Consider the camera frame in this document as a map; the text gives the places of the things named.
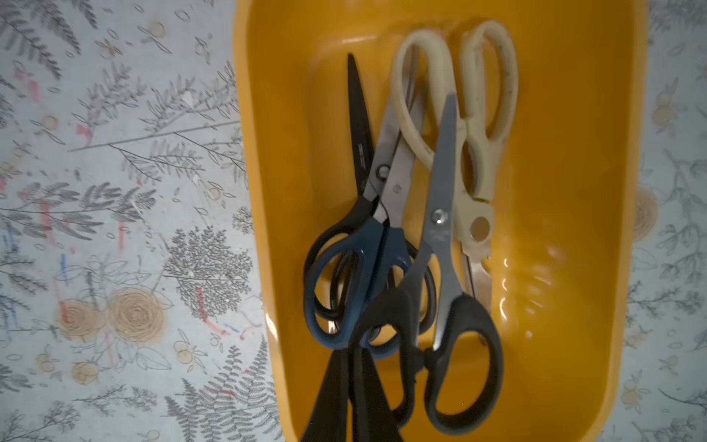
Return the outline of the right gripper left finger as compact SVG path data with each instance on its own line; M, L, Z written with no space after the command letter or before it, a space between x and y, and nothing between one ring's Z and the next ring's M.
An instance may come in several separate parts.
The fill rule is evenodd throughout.
M317 401L301 441L344 442L347 433L348 399L348 351L335 350L331 353Z

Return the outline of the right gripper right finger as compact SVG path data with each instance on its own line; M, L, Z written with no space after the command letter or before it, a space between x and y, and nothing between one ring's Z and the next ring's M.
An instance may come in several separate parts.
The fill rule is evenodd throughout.
M372 356L357 346L352 357L353 440L402 441Z

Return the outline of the black handled steel scissors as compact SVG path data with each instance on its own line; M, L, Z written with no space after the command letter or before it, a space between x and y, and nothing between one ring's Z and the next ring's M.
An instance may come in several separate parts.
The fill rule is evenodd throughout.
M488 418L503 383L504 357L497 329L482 304L462 289L452 261L457 105L456 95L448 95L439 125L421 246L414 264L397 287L377 296L364 310L353 333L355 340L360 340L368 330L390 325L399 335L403 400L397 409L390 408L399 431L414 410L416 375L421 370L427 373L423 395L427 417L437 430L451 436L468 434ZM432 347L422 350L418 346L421 290L425 270L433 258L438 260L441 271L435 341ZM478 333L484 338L489 351L488 374L479 397L466 410L444 414L436 408L438 396L454 346L463 333Z

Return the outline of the cream kitchen scissors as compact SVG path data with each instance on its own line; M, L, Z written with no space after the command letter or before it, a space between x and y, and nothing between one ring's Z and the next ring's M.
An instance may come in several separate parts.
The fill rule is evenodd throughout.
M482 46L493 44L500 64L500 94L495 125L486 130L486 84ZM493 196L496 176L517 108L519 89L517 52L507 29L499 22L487 20L469 31L460 43L458 60L454 61L445 40L429 29L408 34L399 47L390 73L390 93L396 120L402 135L415 156L430 168L434 152L425 143L412 116L403 106L403 63L408 51L418 47L428 62L428 99L436 121L441 120L447 96L457 97L458 158L455 169L454 221L455 237L463 253L462 263L471 286L471 294L489 309L492 305L493 282L483 266L491 256L493 237Z

